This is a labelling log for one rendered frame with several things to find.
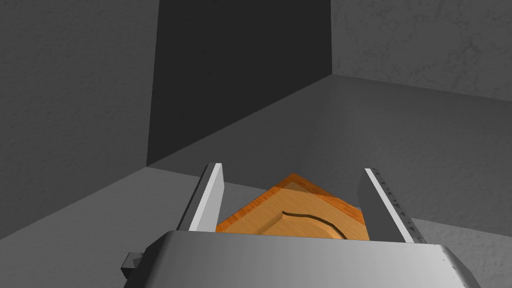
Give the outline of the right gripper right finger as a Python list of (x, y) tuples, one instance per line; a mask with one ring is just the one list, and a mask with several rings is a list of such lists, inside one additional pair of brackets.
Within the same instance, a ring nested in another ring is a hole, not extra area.
[(369, 240), (415, 244), (427, 242), (377, 169), (363, 169), (356, 194)]

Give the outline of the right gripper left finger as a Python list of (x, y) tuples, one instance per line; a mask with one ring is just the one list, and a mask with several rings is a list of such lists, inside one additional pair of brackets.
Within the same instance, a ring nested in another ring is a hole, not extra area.
[(224, 191), (222, 164), (209, 163), (201, 174), (177, 230), (215, 232)]

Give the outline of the orange wooden cupboard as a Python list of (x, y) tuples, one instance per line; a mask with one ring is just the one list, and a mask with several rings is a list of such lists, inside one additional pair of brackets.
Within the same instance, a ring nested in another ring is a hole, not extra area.
[(369, 240), (362, 212), (296, 173), (216, 226), (217, 233)]

